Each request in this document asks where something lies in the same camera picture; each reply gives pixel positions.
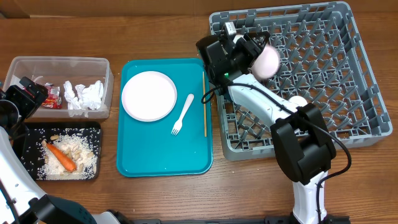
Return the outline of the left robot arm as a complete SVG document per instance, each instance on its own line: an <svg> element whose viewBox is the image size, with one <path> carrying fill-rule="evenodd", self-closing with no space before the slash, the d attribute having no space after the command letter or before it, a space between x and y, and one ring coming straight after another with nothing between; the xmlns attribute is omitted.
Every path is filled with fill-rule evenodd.
<svg viewBox="0 0 398 224"><path fill-rule="evenodd" d="M24 120L48 97L46 87L27 77L1 91L1 223L120 223L114 212L92 215L77 202L45 193L12 148Z"/></svg>

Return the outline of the food scraps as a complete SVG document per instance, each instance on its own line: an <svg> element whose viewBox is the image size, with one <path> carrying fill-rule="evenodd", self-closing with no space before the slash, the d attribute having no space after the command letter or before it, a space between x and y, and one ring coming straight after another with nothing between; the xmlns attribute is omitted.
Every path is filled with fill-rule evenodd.
<svg viewBox="0 0 398 224"><path fill-rule="evenodd" d="M21 156L22 165L34 180L91 180L98 176L102 131L100 128L30 129ZM67 172L46 148L53 144L76 164Z"/></svg>

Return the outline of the white paper cup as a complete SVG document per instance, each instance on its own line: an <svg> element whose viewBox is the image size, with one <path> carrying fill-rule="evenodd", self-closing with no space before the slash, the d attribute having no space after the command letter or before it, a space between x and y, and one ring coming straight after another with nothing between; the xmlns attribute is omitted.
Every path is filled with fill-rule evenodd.
<svg viewBox="0 0 398 224"><path fill-rule="evenodd" d="M308 104L307 100L302 96L293 96L289 99L291 103L295 103L298 106L305 106Z"/></svg>

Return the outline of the white tissue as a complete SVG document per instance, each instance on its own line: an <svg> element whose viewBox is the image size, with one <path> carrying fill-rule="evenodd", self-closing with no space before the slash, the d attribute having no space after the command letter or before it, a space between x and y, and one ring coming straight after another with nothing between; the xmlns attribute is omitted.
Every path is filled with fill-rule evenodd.
<svg viewBox="0 0 398 224"><path fill-rule="evenodd" d="M78 97L75 96L75 93L73 91L72 84L70 81L66 81L63 84L64 87L64 97L68 103L68 109L69 110L80 110L80 104L78 101Z"/></svg>
<svg viewBox="0 0 398 224"><path fill-rule="evenodd" d="M78 106L83 110L98 110L102 105L104 85L100 80L86 87L82 84L76 85Z"/></svg>

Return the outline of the white plastic fork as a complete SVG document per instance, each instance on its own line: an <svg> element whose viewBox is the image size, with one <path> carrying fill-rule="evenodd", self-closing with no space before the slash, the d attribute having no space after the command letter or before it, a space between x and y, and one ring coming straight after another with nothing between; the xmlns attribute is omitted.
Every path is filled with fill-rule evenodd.
<svg viewBox="0 0 398 224"><path fill-rule="evenodd" d="M193 99L194 99L194 94L192 94L192 93L188 94L188 96L185 100L184 106L182 108L182 111L180 113L180 116L179 116L178 120L176 120L176 122L172 128L172 132L171 132L172 135L176 136L180 132L180 130L183 126L183 119L184 119L190 105L192 104Z"/></svg>

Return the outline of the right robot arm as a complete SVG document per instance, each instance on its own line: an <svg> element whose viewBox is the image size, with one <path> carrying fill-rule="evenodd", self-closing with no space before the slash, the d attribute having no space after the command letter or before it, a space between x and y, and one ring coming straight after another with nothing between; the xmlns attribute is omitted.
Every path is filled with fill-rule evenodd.
<svg viewBox="0 0 398 224"><path fill-rule="evenodd" d="M260 83L275 75L280 64L280 53L268 40L268 32L209 35L196 47L213 90L270 129L277 163L294 184L295 221L323 223L323 183L336 149L314 104L304 104L303 98L286 100Z"/></svg>

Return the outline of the wooden chopstick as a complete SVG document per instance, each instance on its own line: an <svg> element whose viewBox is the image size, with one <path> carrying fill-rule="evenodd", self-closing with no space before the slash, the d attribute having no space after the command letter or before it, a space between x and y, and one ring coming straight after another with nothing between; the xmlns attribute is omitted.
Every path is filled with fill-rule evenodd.
<svg viewBox="0 0 398 224"><path fill-rule="evenodd" d="M203 102L203 100L205 99L205 93L206 93L205 72L202 73L202 86L203 86L203 97L201 99L201 102L203 104L204 136L206 138L207 137L206 103Z"/></svg>

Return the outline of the orange carrot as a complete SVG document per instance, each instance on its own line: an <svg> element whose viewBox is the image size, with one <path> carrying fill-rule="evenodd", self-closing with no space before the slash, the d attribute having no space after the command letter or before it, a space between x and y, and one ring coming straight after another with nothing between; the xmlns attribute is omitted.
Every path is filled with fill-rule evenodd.
<svg viewBox="0 0 398 224"><path fill-rule="evenodd" d="M46 144L46 148L57 158L59 163L64 167L67 172L73 172L77 169L76 164L64 154L61 150L55 147L53 144Z"/></svg>

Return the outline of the red snack wrapper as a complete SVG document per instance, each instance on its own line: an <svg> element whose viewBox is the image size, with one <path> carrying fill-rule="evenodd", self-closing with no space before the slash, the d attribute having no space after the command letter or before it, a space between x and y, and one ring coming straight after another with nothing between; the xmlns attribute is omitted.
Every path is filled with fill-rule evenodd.
<svg viewBox="0 0 398 224"><path fill-rule="evenodd" d="M42 106L50 109L61 109L62 108L62 97L60 96L60 87L55 86L52 83L46 83L44 85L48 90L48 97L42 103Z"/></svg>

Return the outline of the white bowl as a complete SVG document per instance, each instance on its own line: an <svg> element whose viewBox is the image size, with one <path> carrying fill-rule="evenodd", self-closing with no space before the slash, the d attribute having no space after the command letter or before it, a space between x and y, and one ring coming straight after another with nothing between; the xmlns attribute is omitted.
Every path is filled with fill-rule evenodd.
<svg viewBox="0 0 398 224"><path fill-rule="evenodd" d="M233 42L236 43L236 42L237 42L240 38L242 38L242 37L243 37L242 34L236 34L235 37L234 37L234 39L233 39Z"/></svg>

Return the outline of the pink bowl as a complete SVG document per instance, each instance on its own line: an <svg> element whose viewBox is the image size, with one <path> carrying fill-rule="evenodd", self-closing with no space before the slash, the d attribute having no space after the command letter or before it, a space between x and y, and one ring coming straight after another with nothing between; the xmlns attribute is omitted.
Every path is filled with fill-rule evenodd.
<svg viewBox="0 0 398 224"><path fill-rule="evenodd" d="M270 45L266 45L254 61L251 67L251 73L258 80L269 79L274 76L279 70L280 54L277 49Z"/></svg>

